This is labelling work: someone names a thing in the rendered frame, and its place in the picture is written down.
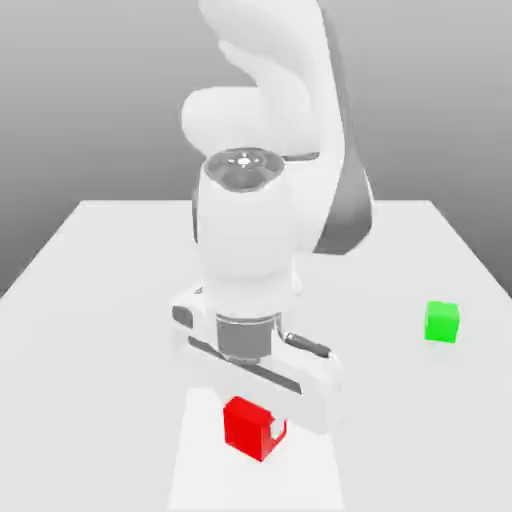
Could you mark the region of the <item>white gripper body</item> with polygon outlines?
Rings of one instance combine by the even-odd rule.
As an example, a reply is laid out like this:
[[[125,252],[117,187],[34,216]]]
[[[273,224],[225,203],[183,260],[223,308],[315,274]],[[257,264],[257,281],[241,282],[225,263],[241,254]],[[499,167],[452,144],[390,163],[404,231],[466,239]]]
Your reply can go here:
[[[171,331],[176,371],[192,387],[210,387],[228,401],[240,396],[299,426],[326,434],[343,409],[343,370],[339,359],[319,357],[272,336],[272,353],[257,365],[223,358],[184,329]]]

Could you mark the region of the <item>small red cube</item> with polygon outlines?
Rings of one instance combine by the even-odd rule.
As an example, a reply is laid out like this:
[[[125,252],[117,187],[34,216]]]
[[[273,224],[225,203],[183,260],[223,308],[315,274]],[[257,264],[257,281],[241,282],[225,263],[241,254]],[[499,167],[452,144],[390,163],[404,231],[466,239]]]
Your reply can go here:
[[[263,462],[284,439],[273,440],[270,425],[272,413],[240,396],[233,397],[223,408],[225,442],[245,455]]]

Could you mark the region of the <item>small green cube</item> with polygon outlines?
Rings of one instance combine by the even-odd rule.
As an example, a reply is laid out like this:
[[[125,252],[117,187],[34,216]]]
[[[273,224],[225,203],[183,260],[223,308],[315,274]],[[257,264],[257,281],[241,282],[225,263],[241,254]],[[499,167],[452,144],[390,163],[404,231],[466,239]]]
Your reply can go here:
[[[460,325],[460,311],[455,303],[428,301],[424,319],[424,338],[454,344]]]

